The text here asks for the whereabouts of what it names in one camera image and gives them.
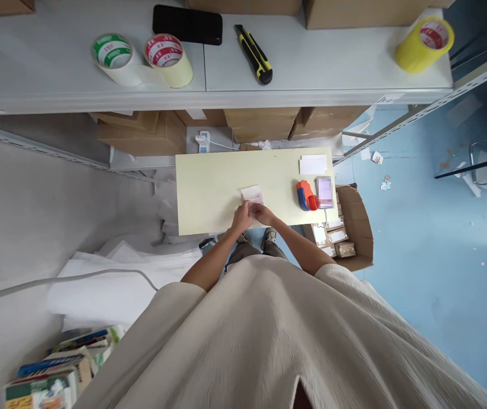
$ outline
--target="hand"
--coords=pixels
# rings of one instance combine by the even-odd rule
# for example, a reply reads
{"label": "hand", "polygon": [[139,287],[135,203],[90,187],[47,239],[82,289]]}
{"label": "hand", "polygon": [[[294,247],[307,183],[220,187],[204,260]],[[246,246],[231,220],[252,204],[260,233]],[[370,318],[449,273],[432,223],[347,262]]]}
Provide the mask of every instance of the hand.
{"label": "hand", "polygon": [[245,201],[243,204],[238,207],[238,209],[234,212],[234,219],[232,221],[231,229],[238,234],[243,233],[245,230],[249,228],[251,223],[254,222],[253,217],[249,214],[249,205],[251,204],[250,201]]}
{"label": "hand", "polygon": [[273,214],[272,211],[263,204],[253,203],[250,209],[255,219],[265,226],[272,226],[277,220],[275,214]]}

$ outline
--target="shoe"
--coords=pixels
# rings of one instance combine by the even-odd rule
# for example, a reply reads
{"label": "shoe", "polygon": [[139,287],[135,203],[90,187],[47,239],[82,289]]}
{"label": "shoe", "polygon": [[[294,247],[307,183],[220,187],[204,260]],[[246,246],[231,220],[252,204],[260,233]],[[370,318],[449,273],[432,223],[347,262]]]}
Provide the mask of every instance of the shoe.
{"label": "shoe", "polygon": [[239,235],[238,244],[251,244],[251,240],[247,237],[246,232],[243,232]]}
{"label": "shoe", "polygon": [[277,237],[277,230],[275,230],[273,227],[268,227],[264,232],[264,238],[262,239],[262,244],[260,245],[260,248],[264,250],[266,243],[269,241],[275,243],[276,237]]}

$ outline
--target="phone screen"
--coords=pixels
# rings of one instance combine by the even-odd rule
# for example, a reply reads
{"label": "phone screen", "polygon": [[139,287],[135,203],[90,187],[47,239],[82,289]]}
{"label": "phone screen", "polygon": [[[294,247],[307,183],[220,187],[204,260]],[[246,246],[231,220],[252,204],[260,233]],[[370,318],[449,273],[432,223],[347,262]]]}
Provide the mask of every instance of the phone screen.
{"label": "phone screen", "polygon": [[156,5],[152,31],[171,34],[190,43],[221,45],[222,17],[218,13]]}

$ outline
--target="yellow tape roll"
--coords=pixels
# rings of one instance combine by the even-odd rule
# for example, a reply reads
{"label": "yellow tape roll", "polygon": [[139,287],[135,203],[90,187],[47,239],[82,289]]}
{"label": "yellow tape roll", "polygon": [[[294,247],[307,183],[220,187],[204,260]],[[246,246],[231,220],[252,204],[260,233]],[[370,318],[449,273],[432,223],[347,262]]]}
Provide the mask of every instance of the yellow tape roll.
{"label": "yellow tape roll", "polygon": [[395,59],[410,74],[423,72],[452,48],[454,39],[453,28],[446,20],[425,18],[398,46]]}

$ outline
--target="white dress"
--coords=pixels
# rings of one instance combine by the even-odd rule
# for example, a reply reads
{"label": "white dress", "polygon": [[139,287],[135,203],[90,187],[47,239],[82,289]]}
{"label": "white dress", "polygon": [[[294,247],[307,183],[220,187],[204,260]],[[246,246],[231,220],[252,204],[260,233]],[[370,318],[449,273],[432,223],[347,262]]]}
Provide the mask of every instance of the white dress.
{"label": "white dress", "polygon": [[77,409],[487,407],[487,391],[339,265],[250,256],[163,287]]}

